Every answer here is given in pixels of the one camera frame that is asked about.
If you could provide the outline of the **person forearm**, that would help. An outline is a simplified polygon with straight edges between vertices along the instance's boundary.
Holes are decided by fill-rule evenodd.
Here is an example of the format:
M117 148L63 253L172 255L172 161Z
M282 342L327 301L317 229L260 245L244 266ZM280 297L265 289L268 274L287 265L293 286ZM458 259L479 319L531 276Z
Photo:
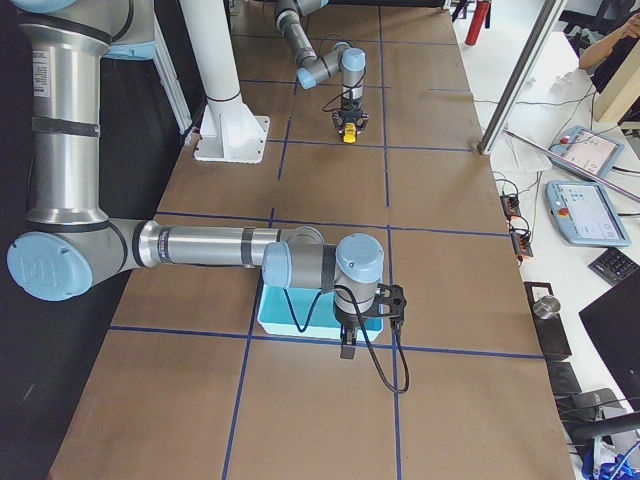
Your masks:
M606 59L624 38L639 38L639 14L629 17L620 27L590 45L579 57L579 68L588 70Z

